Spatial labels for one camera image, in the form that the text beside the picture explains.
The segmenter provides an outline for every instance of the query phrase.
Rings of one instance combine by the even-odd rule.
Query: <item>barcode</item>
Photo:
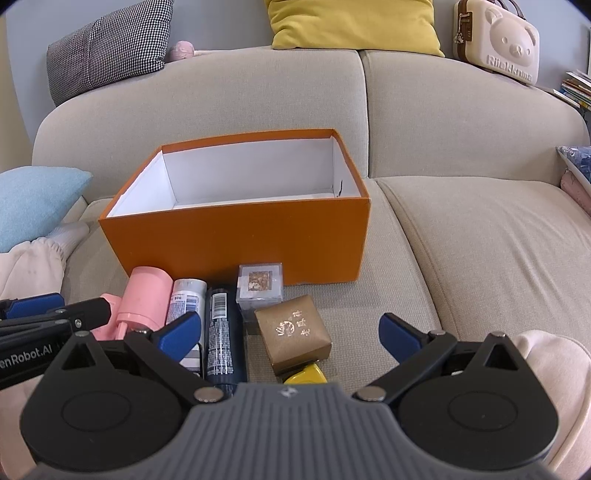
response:
[[[226,294],[216,293],[212,295],[212,320],[227,318]]]
[[[197,311],[197,297],[195,295],[187,295],[187,303],[185,304],[185,312]]]

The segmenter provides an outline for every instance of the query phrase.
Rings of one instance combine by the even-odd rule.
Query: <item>brown gift box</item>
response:
[[[309,295],[255,315],[275,375],[329,357],[332,340]]]

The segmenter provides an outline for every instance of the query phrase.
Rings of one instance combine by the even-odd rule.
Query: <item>stack of books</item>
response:
[[[566,75],[560,92],[577,106],[591,111],[591,77],[580,70],[577,70],[577,73],[566,72]]]

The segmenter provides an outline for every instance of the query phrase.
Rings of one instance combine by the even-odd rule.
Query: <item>pink plush toy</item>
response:
[[[176,42],[175,46],[168,51],[166,61],[171,62],[177,60],[190,59],[192,57],[198,57],[200,55],[211,53],[213,51],[215,50],[195,50],[191,42],[181,40]]]

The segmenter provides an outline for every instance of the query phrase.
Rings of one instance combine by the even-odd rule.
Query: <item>clear plastic box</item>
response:
[[[283,301],[283,268],[280,263],[240,265],[236,302],[249,335],[259,334],[255,310]]]

